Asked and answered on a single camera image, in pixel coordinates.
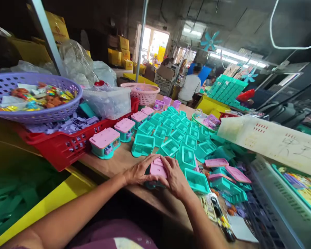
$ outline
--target white cable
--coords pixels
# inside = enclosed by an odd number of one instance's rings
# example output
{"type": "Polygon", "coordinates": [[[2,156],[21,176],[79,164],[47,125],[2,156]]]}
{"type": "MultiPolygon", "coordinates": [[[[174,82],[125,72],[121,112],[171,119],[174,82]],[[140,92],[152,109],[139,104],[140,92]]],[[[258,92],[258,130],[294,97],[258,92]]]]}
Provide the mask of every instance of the white cable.
{"type": "Polygon", "coordinates": [[[273,9],[273,12],[272,12],[272,15],[270,18],[270,36],[271,36],[271,42],[272,42],[273,47],[275,47],[277,49],[299,49],[299,50],[307,50],[307,49],[311,48],[311,46],[309,46],[309,47],[278,47],[277,45],[275,45],[274,40],[273,40],[273,35],[272,35],[272,20],[273,20],[274,12],[275,12],[275,9],[277,7],[278,2],[279,2],[279,0],[276,0],[275,5],[274,5],[274,9],[273,9]]]}

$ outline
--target metal pole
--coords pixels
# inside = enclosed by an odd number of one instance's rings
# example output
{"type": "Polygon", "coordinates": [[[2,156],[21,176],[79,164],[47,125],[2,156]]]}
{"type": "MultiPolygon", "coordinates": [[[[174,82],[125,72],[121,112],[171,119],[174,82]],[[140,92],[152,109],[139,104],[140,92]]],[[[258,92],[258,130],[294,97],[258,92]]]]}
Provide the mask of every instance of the metal pole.
{"type": "Polygon", "coordinates": [[[148,4],[149,4],[149,0],[144,0],[143,13],[142,13],[141,37],[139,39],[139,51],[138,51],[138,60],[137,60],[137,67],[136,67],[136,82],[138,82],[139,68],[140,68],[141,57],[142,57],[143,35],[144,35],[144,27],[145,27],[145,22],[146,22],[146,13],[148,11],[148,4]]]}
{"type": "Polygon", "coordinates": [[[45,40],[47,52],[49,53],[57,72],[62,77],[67,77],[66,70],[63,67],[62,60],[58,48],[55,44],[55,40],[41,0],[30,0],[29,2],[32,6],[33,13],[35,14],[37,25],[40,27],[43,38],[45,40]]]}

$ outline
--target pink toy lid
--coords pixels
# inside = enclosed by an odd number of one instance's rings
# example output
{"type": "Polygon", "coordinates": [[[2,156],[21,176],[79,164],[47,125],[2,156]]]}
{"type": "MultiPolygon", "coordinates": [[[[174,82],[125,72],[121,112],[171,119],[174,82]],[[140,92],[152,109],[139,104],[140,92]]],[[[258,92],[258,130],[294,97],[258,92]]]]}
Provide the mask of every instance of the pink toy lid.
{"type": "Polygon", "coordinates": [[[167,179],[167,172],[160,158],[156,158],[153,162],[151,162],[150,174],[161,175],[167,179]]]}
{"type": "Polygon", "coordinates": [[[93,135],[93,137],[90,138],[90,143],[92,143],[99,149],[104,149],[107,145],[109,145],[119,137],[120,133],[118,133],[116,130],[114,130],[113,128],[106,128],[101,132],[93,135]]]}
{"type": "Polygon", "coordinates": [[[127,133],[134,125],[134,121],[128,118],[124,118],[121,121],[117,122],[116,125],[114,125],[114,128],[122,133],[127,133]]]}
{"type": "Polygon", "coordinates": [[[137,122],[140,122],[144,119],[146,119],[148,116],[144,113],[144,112],[136,112],[134,114],[131,115],[131,118],[133,118],[134,120],[136,120],[137,122]]]}
{"type": "Polygon", "coordinates": [[[239,169],[234,168],[232,166],[226,166],[225,169],[228,171],[228,173],[231,174],[231,176],[237,180],[238,182],[243,183],[251,183],[249,178],[247,178],[239,169]]]}
{"type": "Polygon", "coordinates": [[[146,115],[154,113],[154,110],[150,107],[144,107],[141,111],[144,112],[146,115]]]}
{"type": "Polygon", "coordinates": [[[217,158],[217,159],[208,159],[205,160],[205,165],[208,168],[214,168],[214,167],[225,167],[229,166],[229,163],[224,158],[217,158]]]}
{"type": "Polygon", "coordinates": [[[221,177],[226,178],[227,180],[229,180],[229,181],[231,181],[233,183],[236,182],[235,180],[231,179],[230,177],[228,177],[228,176],[226,176],[224,174],[210,174],[208,176],[208,179],[211,180],[211,182],[212,182],[212,181],[215,181],[215,180],[217,180],[217,179],[219,179],[221,177]]]}

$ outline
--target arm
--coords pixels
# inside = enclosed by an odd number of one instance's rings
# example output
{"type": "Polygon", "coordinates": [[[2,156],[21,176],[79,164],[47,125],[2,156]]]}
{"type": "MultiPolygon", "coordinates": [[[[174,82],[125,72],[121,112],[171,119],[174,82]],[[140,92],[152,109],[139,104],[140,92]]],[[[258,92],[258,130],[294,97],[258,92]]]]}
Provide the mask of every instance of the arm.
{"type": "Polygon", "coordinates": [[[124,173],[119,173],[92,191],[50,212],[6,242],[1,248],[17,246],[32,249],[61,249],[87,224],[98,210],[128,184],[157,181],[158,176],[144,175],[149,164],[159,157],[151,154],[124,173]]]}
{"type": "Polygon", "coordinates": [[[194,230],[199,247],[202,249],[227,248],[227,242],[218,226],[207,217],[197,195],[190,188],[178,161],[171,157],[161,156],[166,167],[168,181],[160,177],[172,194],[182,201],[194,230]]]}

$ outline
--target pink plastic basket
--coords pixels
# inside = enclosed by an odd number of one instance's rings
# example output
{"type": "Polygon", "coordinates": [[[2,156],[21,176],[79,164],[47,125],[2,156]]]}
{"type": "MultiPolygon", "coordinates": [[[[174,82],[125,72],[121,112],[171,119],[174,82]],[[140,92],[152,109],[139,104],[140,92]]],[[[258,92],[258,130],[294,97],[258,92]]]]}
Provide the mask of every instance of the pink plastic basket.
{"type": "Polygon", "coordinates": [[[157,93],[160,92],[159,87],[143,83],[122,83],[120,87],[130,88],[130,95],[139,99],[139,105],[153,104],[157,93]]]}

